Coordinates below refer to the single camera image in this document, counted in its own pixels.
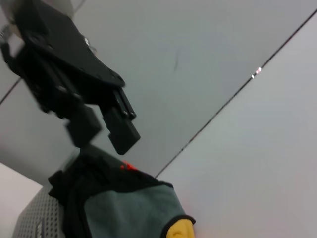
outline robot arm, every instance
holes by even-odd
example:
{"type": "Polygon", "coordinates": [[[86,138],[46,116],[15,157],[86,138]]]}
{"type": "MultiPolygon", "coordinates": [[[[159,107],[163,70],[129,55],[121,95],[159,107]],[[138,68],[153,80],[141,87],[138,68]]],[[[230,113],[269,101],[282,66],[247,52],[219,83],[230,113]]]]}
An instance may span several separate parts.
{"type": "Polygon", "coordinates": [[[120,75],[97,59],[68,15],[41,0],[21,1],[11,18],[25,45],[12,57],[9,43],[2,42],[2,56],[25,80],[41,110],[68,119],[72,142],[82,148],[102,129],[85,104],[98,105],[109,139],[118,154],[125,154],[140,136],[120,75]]]}

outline black fabric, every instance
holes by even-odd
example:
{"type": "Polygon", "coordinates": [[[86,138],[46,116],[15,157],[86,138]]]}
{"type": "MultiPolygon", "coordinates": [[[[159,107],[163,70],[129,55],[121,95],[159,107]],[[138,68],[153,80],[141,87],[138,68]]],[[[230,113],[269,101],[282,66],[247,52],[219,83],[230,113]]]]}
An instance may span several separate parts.
{"type": "Polygon", "coordinates": [[[186,214],[184,215],[179,215],[179,216],[176,216],[176,217],[173,217],[168,223],[166,223],[166,225],[164,226],[163,230],[162,230],[162,233],[160,235],[160,238],[166,238],[166,235],[167,235],[167,232],[169,230],[169,228],[171,226],[173,226],[176,222],[178,222],[179,220],[181,219],[188,219],[190,220],[193,224],[196,223],[195,219],[191,216],[188,216],[186,214]]]}
{"type": "Polygon", "coordinates": [[[103,158],[80,155],[65,171],[49,178],[49,195],[64,206],[63,230],[67,238],[91,238],[84,211],[85,201],[103,191],[133,192],[169,183],[136,170],[111,168],[103,158]]]}

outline gray cloth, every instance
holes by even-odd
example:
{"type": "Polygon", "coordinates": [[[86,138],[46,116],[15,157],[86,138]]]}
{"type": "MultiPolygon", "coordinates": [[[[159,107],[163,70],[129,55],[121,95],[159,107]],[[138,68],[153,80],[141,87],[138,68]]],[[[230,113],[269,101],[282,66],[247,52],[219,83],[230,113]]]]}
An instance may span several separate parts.
{"type": "Polygon", "coordinates": [[[89,198],[84,209],[92,238],[160,238],[171,219],[185,214],[174,189],[166,185],[106,191],[89,198]]]}

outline yellow object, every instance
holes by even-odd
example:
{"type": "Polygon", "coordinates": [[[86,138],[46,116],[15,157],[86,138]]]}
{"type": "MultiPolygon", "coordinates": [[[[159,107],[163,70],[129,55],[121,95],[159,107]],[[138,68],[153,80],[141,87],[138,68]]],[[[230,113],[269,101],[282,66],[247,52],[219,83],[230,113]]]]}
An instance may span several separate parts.
{"type": "Polygon", "coordinates": [[[181,219],[168,229],[166,238],[195,238],[193,223],[181,219]]]}

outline perforated metal panel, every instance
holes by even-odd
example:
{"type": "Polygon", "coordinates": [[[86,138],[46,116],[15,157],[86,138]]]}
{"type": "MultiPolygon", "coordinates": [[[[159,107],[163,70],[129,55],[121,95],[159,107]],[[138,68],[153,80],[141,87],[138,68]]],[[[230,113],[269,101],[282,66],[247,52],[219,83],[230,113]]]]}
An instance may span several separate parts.
{"type": "Polygon", "coordinates": [[[13,238],[37,238],[36,226],[42,221],[41,238],[65,238],[62,232],[63,207],[49,196],[52,187],[44,186],[20,214],[13,238]]]}

